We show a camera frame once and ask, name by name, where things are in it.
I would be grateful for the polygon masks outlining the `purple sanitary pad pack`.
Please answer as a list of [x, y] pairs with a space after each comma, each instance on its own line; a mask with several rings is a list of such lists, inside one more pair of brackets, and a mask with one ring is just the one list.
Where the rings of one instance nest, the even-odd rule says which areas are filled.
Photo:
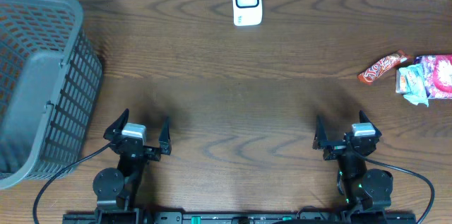
[[424, 55], [415, 58], [424, 72], [424, 87], [429, 99], [451, 99], [451, 55]]

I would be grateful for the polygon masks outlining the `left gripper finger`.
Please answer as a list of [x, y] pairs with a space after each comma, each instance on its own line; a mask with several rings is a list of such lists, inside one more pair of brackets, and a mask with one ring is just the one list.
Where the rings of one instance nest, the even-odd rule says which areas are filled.
[[166, 117], [159, 136], [160, 152], [163, 155], [171, 155], [172, 143], [170, 138], [170, 119]]
[[113, 142], [118, 135], [121, 135], [122, 130], [129, 120], [129, 109], [125, 109], [119, 118], [107, 127], [103, 134], [103, 138]]

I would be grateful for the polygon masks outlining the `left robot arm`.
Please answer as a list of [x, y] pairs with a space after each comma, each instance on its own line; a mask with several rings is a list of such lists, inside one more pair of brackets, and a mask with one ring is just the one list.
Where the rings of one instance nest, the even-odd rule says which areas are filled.
[[152, 223], [153, 216], [135, 204], [144, 169], [151, 161], [170, 155], [170, 121], [165, 119], [158, 138], [159, 146], [147, 146], [146, 127], [128, 122], [129, 110], [104, 132], [110, 149], [119, 155], [117, 167], [101, 170], [93, 180], [97, 196], [96, 223]]

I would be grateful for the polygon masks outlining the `teal snack packet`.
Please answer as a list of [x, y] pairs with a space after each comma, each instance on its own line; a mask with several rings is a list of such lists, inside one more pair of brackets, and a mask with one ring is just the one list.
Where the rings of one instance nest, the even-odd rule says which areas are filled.
[[400, 73], [405, 77], [408, 91], [403, 97], [414, 105], [424, 104], [429, 106], [425, 86], [424, 71], [421, 64], [409, 65], [401, 68]]

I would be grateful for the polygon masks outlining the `red-orange snack bar wrapper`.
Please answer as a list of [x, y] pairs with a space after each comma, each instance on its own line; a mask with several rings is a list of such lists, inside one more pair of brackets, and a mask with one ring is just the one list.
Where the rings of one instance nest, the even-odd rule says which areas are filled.
[[357, 79], [367, 85], [371, 85], [375, 80], [380, 78], [387, 71], [395, 68], [396, 66], [406, 62], [411, 59], [410, 55], [407, 55], [403, 50], [399, 49], [398, 51], [389, 54], [376, 63], [371, 65], [368, 69], [361, 72]]

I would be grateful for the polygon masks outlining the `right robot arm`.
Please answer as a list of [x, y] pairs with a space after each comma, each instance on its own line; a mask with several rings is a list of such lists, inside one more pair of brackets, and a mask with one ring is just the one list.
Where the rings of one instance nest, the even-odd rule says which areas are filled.
[[345, 223], [386, 222], [383, 212], [391, 205], [393, 176], [385, 170], [369, 170], [364, 159], [376, 150], [380, 137], [363, 111], [340, 141], [328, 140], [321, 118], [316, 118], [313, 149], [322, 150], [324, 160], [338, 162], [337, 187], [347, 202], [340, 218]]

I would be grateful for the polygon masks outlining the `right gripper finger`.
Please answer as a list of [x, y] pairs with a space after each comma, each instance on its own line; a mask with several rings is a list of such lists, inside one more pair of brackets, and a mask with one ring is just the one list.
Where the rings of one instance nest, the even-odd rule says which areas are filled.
[[328, 137], [320, 116], [316, 117], [316, 131], [313, 140], [313, 149], [324, 149], [328, 145]]
[[[364, 113], [364, 111], [363, 110], [360, 110], [359, 111], [359, 122], [360, 123], [365, 123], [365, 122], [370, 122], [370, 123], [372, 123], [371, 121], [370, 121], [370, 119], [368, 118], [368, 116]], [[382, 133], [379, 131], [379, 129], [373, 124], [373, 126], [374, 126], [374, 128], [376, 129], [376, 135], [375, 135], [375, 137], [381, 137], [382, 136]]]

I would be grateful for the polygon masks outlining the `orange white snack packet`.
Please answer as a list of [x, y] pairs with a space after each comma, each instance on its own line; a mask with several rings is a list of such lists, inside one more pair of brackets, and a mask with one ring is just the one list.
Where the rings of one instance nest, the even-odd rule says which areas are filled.
[[398, 94], [406, 94], [408, 92], [408, 83], [406, 77], [402, 75], [400, 70], [396, 71], [395, 92]]

